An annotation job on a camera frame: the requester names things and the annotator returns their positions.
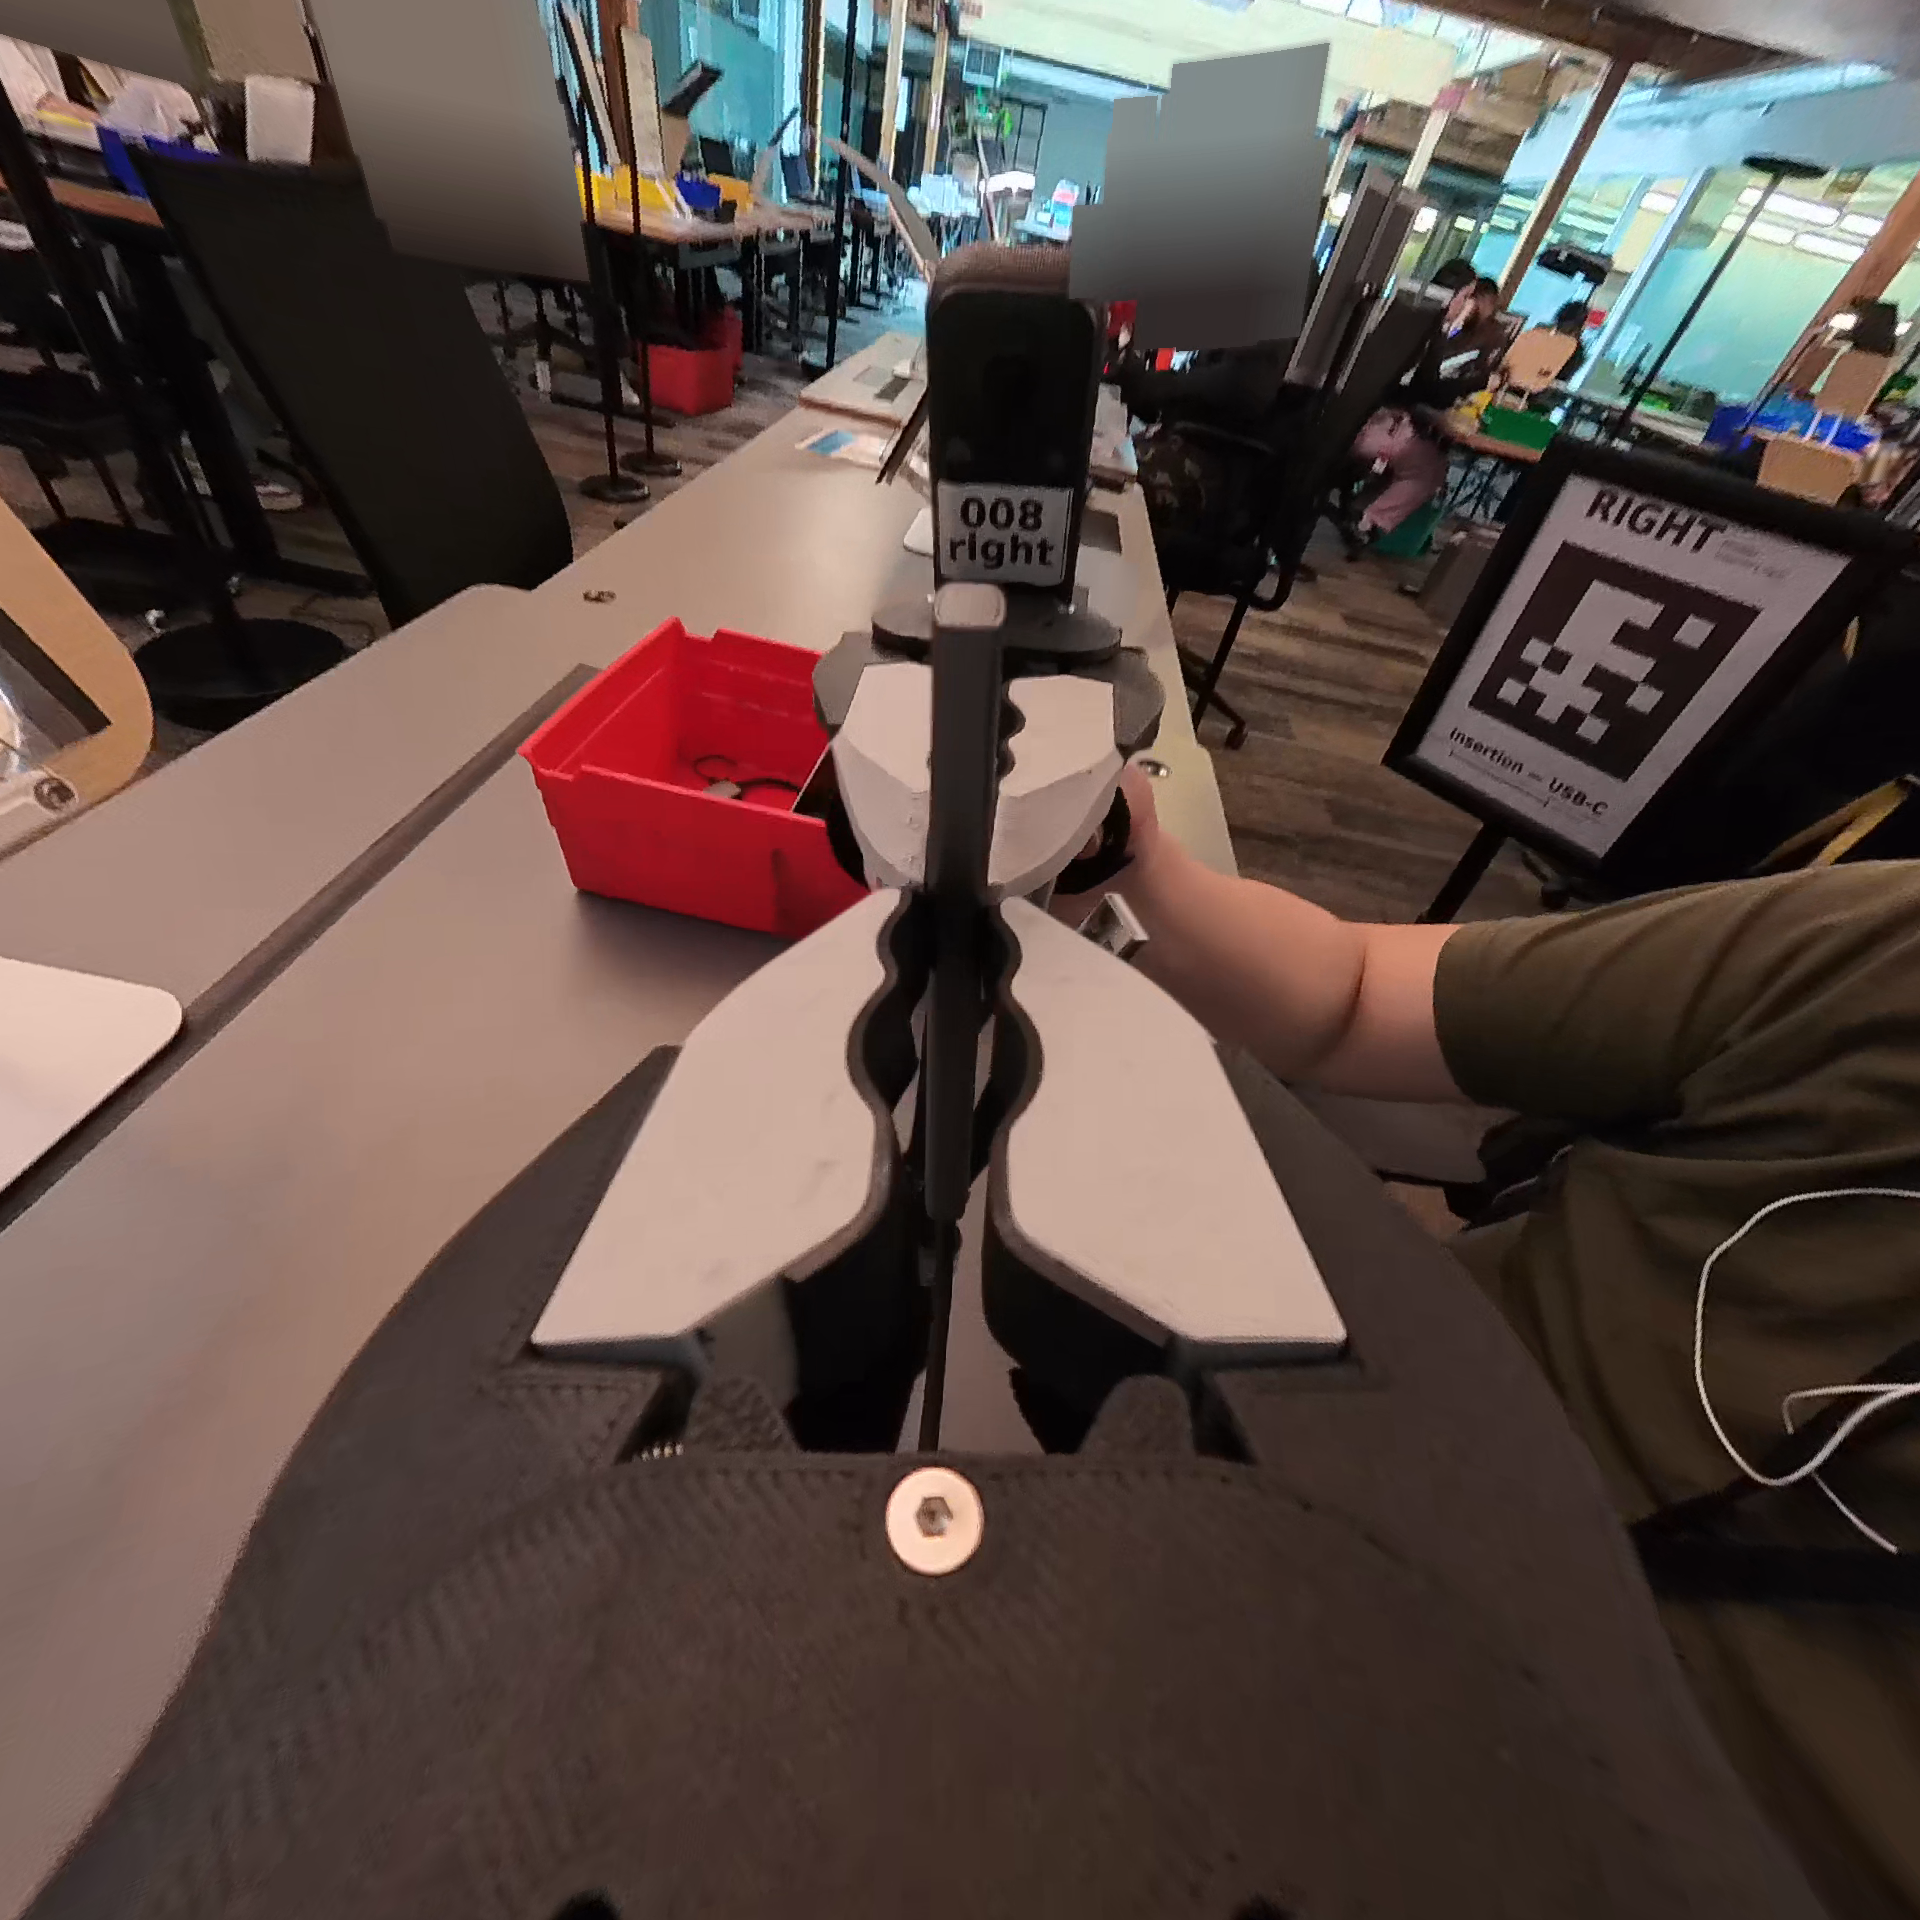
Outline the black office chair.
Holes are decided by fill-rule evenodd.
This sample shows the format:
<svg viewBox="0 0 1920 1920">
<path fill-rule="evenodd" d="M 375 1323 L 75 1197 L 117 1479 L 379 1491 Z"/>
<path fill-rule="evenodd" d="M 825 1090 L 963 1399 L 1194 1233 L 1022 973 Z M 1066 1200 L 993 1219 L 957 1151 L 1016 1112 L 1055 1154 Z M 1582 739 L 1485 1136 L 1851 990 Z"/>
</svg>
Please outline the black office chair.
<svg viewBox="0 0 1920 1920">
<path fill-rule="evenodd" d="M 134 168 L 393 626 L 574 562 L 567 503 L 465 279 L 405 256 L 337 166 Z"/>
<path fill-rule="evenodd" d="M 1441 299 L 1427 294 L 1393 294 L 1393 299 L 1386 302 L 1378 307 L 1378 313 L 1367 320 L 1367 326 L 1361 334 L 1349 365 L 1327 386 L 1319 389 L 1329 401 L 1327 419 L 1335 446 L 1335 473 L 1329 482 L 1329 491 L 1319 501 L 1317 514 L 1312 519 L 1312 531 L 1322 521 L 1323 507 L 1329 505 L 1329 497 L 1333 494 L 1338 467 L 1344 465 L 1344 461 L 1349 458 L 1354 440 L 1359 439 L 1367 419 L 1375 415 L 1378 405 L 1402 384 L 1403 375 L 1411 370 L 1417 350 L 1422 350 L 1427 343 L 1433 317 L 1443 307 L 1446 304 Z M 1307 571 L 1306 553 L 1312 531 L 1306 542 L 1304 574 L 1298 575 L 1296 585 Z M 1163 590 L 1169 608 L 1176 608 L 1190 593 L 1213 595 L 1203 591 L 1171 593 Z M 1201 723 L 1210 712 L 1218 712 L 1229 727 L 1223 744 L 1230 751 L 1234 751 L 1243 747 L 1248 723 L 1246 717 L 1222 695 L 1218 686 L 1232 659 L 1232 649 L 1241 635 L 1246 616 L 1259 608 L 1255 608 L 1254 593 L 1248 591 L 1218 599 L 1230 600 L 1232 609 L 1214 653 L 1197 655 L 1191 650 L 1179 650 L 1179 662 L 1184 671 L 1184 686 L 1191 695 L 1191 719 Z"/>
</svg>

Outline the red plastic bin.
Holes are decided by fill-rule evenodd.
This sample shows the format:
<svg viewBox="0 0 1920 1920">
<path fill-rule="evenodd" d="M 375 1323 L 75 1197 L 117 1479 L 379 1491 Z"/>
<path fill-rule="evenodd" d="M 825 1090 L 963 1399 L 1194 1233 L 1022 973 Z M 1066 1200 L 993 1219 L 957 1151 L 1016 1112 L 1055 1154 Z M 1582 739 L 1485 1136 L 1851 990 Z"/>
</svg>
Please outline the red plastic bin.
<svg viewBox="0 0 1920 1920">
<path fill-rule="evenodd" d="M 656 410 L 718 415 L 734 405 L 744 347 L 738 307 L 720 304 L 696 326 L 690 343 L 648 343 L 637 350 L 637 362 Z"/>
<path fill-rule="evenodd" d="M 669 619 L 522 747 L 587 896 L 801 939 L 870 894 L 803 808 L 830 735 L 822 653 Z"/>
</svg>

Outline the wood-backed screen white stand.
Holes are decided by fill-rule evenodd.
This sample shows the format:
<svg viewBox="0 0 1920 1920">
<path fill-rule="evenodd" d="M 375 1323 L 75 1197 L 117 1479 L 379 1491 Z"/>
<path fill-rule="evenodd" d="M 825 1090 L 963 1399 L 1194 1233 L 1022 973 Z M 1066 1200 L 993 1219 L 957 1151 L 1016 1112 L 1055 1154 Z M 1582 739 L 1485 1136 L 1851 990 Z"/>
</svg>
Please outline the wood-backed screen white stand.
<svg viewBox="0 0 1920 1920">
<path fill-rule="evenodd" d="M 130 649 L 3 509 L 3 857 L 127 787 L 154 749 Z M 169 992 L 25 958 L 3 937 L 3 1185 L 74 1136 L 179 1034 Z"/>
</svg>

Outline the black framed marker sign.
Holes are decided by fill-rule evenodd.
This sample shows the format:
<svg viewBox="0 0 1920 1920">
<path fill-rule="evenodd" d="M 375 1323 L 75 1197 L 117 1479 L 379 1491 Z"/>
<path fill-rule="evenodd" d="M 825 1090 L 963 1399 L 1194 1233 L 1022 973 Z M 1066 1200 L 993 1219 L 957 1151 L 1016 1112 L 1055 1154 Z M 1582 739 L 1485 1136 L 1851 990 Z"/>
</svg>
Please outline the black framed marker sign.
<svg viewBox="0 0 1920 1920">
<path fill-rule="evenodd" d="M 1645 874 L 1913 560 L 1870 512 L 1550 443 L 1384 757 L 1478 822 L 1422 919 L 1454 921 L 1505 848 L 1600 886 Z"/>
</svg>

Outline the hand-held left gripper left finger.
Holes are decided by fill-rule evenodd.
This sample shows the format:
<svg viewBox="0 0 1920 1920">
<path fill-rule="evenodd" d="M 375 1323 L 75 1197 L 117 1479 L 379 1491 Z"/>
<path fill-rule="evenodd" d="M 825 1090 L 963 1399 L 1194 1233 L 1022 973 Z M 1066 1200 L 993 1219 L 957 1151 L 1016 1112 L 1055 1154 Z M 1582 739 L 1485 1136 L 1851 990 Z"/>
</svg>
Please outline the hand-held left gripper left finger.
<svg viewBox="0 0 1920 1920">
<path fill-rule="evenodd" d="M 896 1197 L 912 902 L 865 896 L 688 1033 L 535 1321 L 538 1352 L 803 1357 L 794 1289 L 845 1264 Z"/>
</svg>

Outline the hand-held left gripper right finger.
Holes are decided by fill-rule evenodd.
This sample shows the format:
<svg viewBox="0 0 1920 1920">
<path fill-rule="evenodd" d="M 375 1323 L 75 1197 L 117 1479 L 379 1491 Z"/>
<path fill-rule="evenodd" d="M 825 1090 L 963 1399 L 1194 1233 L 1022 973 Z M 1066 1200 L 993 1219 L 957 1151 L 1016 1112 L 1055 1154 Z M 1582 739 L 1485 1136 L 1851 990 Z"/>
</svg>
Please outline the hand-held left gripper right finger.
<svg viewBox="0 0 1920 1920">
<path fill-rule="evenodd" d="M 999 1241 L 1178 1360 L 1333 1360 L 1349 1330 L 1216 1045 L 1155 981 L 1047 910 L 1001 910 L 1027 1046 L 993 1146 Z"/>
</svg>

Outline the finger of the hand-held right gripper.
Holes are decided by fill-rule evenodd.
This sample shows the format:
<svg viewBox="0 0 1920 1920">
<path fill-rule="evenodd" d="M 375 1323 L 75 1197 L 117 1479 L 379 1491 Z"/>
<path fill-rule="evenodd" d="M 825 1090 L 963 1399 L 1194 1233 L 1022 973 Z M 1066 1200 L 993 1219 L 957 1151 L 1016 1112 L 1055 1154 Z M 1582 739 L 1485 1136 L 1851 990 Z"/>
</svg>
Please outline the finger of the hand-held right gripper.
<svg viewBox="0 0 1920 1920">
<path fill-rule="evenodd" d="M 993 886 L 1055 881 L 1103 827 L 1120 779 L 1114 686 L 1099 678 L 1013 678 L 1021 719 L 1009 738 L 993 821 Z"/>
<path fill-rule="evenodd" d="M 922 888 L 926 881 L 931 712 L 926 662 L 872 662 L 832 738 L 837 793 L 874 886 Z"/>
</svg>

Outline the person's right hand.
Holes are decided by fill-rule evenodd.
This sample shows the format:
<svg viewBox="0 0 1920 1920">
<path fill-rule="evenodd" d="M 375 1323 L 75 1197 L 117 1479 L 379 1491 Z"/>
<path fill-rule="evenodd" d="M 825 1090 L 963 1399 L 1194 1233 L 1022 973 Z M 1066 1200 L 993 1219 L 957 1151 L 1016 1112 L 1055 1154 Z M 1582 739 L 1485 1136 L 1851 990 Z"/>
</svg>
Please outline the person's right hand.
<svg viewBox="0 0 1920 1920">
<path fill-rule="evenodd" d="M 1053 881 L 1047 911 L 1057 921 L 1080 925 L 1099 899 L 1115 896 L 1151 941 L 1171 937 L 1178 881 L 1190 877 L 1194 862 L 1162 824 L 1160 784 L 1139 761 L 1123 766 L 1107 811 Z"/>
</svg>

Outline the grey usb hub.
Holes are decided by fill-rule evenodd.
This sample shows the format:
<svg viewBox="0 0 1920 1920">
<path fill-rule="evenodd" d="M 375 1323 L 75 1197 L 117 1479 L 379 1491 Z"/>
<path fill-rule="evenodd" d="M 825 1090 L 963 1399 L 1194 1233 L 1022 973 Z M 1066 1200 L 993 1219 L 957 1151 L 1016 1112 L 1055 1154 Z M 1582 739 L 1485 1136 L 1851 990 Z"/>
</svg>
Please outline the grey usb hub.
<svg viewBox="0 0 1920 1920">
<path fill-rule="evenodd" d="M 928 846 L 922 915 L 928 993 L 920 1139 L 928 1355 L 920 1448 L 943 1442 L 954 1277 L 975 1183 L 976 1048 L 990 977 L 990 864 L 1001 749 L 1005 591 L 950 582 L 933 599 Z"/>
</svg>

